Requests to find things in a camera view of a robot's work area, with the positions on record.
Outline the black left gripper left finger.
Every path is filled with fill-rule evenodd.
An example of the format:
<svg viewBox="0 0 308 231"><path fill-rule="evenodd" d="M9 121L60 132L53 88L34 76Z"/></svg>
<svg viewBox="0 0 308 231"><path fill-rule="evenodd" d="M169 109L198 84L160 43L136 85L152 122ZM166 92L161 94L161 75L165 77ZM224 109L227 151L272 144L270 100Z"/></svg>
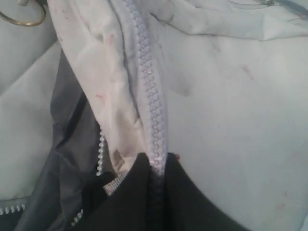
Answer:
<svg viewBox="0 0 308 231"><path fill-rule="evenodd" d="M138 154L133 167L119 187L108 195L103 186L114 179L110 172L88 184L82 191L83 231L144 231L150 164Z"/></svg>

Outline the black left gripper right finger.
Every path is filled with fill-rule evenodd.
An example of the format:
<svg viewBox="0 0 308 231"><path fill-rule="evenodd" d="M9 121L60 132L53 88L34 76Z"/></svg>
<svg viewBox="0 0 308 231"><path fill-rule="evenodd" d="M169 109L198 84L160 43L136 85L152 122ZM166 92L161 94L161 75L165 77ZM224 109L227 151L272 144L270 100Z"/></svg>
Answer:
<svg viewBox="0 0 308 231"><path fill-rule="evenodd" d="M244 231L206 198L189 178L174 153L154 180L155 231Z"/></svg>

